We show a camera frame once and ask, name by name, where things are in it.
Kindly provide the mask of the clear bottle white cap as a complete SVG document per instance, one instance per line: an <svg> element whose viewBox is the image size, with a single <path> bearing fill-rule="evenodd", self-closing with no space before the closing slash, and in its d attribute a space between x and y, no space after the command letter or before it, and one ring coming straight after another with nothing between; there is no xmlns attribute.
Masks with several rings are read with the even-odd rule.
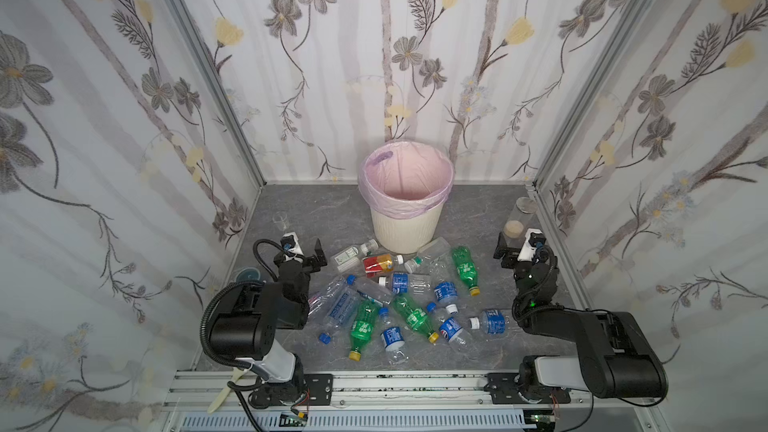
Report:
<svg viewBox="0 0 768 432"><path fill-rule="evenodd" d="M322 290L313 293L309 297L309 317L321 318L332 307L341 293L347 287L347 278L338 276L334 278Z"/></svg>

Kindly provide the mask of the green soda bottle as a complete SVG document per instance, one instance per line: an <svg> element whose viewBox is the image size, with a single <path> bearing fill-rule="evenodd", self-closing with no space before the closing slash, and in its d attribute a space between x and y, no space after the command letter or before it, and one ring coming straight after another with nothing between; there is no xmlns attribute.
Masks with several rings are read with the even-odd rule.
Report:
<svg viewBox="0 0 768 432"><path fill-rule="evenodd" d="M361 360L365 347L372 339L379 310L380 307L375 302L367 301L359 305L350 330L350 351L348 354L350 360L355 362Z"/></svg>
<svg viewBox="0 0 768 432"><path fill-rule="evenodd" d="M459 279L468 288L470 295L479 295L479 274L470 249L466 246L455 247L451 251L451 257Z"/></svg>
<svg viewBox="0 0 768 432"><path fill-rule="evenodd" d="M396 295L391 305L411 331L424 336L431 344L437 342L439 335L431 318L426 310L419 306L410 295L407 293Z"/></svg>

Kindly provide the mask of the clear square white-cap bottle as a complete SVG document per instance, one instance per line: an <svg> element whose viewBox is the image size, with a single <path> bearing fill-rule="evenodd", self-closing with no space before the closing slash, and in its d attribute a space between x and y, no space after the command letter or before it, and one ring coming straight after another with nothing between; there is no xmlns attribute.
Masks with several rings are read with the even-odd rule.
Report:
<svg viewBox="0 0 768 432"><path fill-rule="evenodd" d="M332 256L331 264L338 273L346 273L362 264L364 258L379 249L376 239L370 239L359 245L351 245Z"/></svg>

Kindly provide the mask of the clear bottle blue label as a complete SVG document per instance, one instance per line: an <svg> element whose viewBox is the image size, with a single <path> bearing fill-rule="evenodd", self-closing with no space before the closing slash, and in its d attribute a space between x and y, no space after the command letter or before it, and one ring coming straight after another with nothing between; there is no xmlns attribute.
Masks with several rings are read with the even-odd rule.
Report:
<svg viewBox="0 0 768 432"><path fill-rule="evenodd" d="M432 289L432 280L428 274L410 274L394 272L390 275L380 276L378 284L390 290L393 294L423 295Z"/></svg>
<svg viewBox="0 0 768 432"><path fill-rule="evenodd" d="M352 287L347 286L341 290L323 318L323 329L334 332L349 325L357 313L361 299L362 297Z"/></svg>

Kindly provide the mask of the clear rectangular plastic bottle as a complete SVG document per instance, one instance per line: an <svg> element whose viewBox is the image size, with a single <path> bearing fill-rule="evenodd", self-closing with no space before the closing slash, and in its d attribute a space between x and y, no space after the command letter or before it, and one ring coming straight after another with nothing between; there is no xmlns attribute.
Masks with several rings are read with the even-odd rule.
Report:
<svg viewBox="0 0 768 432"><path fill-rule="evenodd" d="M449 253L450 250L449 242L443 237L438 237L422 246L403 266L408 273L427 270L442 256Z"/></svg>

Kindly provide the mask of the clear bottle blue cap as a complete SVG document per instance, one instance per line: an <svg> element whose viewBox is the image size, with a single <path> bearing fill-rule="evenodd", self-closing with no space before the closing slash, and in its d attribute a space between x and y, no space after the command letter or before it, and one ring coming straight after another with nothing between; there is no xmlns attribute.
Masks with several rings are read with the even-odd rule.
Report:
<svg viewBox="0 0 768 432"><path fill-rule="evenodd" d="M371 279L350 274L346 277L346 282L361 296L382 306L388 306L393 300L394 295L390 290Z"/></svg>

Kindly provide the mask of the pepsi label clear bottle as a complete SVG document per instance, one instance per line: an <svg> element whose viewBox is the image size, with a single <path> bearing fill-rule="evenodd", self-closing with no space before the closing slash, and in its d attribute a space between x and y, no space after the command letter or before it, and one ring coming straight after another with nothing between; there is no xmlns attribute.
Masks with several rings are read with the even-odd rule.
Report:
<svg viewBox="0 0 768 432"><path fill-rule="evenodd" d="M449 309L440 307L435 302L429 302L426 311L436 321L439 334L454 352L467 359L474 357L477 352L476 340L462 325L454 307Z"/></svg>

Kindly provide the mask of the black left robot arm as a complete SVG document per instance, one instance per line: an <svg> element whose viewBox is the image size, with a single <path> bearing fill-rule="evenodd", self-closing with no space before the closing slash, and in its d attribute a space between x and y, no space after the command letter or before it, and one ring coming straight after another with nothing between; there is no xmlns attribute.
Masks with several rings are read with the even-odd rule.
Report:
<svg viewBox="0 0 768 432"><path fill-rule="evenodd" d="M296 254L280 263L276 280L229 284L204 310L199 332L203 352L220 365L256 375L253 385L234 386L250 394L252 407L292 404L307 396L301 360L284 349L276 332L304 328L311 275L326 265L321 248L309 257Z"/></svg>

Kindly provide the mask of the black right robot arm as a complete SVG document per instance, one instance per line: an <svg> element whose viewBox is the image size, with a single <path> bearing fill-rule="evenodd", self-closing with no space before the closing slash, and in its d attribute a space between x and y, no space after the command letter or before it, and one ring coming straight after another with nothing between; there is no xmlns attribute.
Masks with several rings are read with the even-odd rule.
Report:
<svg viewBox="0 0 768 432"><path fill-rule="evenodd" d="M526 356L515 379L522 398L537 401L557 390L577 390L636 407L653 407L666 398L664 364L631 313L579 310L553 301L559 261L542 232L530 231L520 247L510 246L500 233L493 257L513 272L517 295L511 319L517 326L576 347L574 356Z"/></svg>

